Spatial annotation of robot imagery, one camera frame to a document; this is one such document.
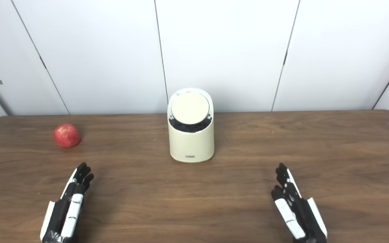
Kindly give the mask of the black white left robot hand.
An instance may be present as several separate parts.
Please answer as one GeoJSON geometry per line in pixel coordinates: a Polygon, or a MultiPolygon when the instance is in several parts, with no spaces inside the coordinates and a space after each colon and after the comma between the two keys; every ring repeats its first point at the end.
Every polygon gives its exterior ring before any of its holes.
{"type": "Polygon", "coordinates": [[[42,243],[77,243],[77,224],[84,206],[85,192],[94,175],[86,163],[74,169],[58,201],[50,201],[42,223],[42,243]]]}

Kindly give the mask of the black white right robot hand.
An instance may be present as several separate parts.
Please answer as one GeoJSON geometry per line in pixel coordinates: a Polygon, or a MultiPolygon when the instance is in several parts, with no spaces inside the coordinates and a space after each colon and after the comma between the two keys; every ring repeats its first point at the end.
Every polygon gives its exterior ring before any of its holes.
{"type": "Polygon", "coordinates": [[[275,206],[294,243],[326,243],[328,232],[313,197],[302,197],[289,168],[279,163],[275,169],[276,185],[271,191],[275,206]]]}

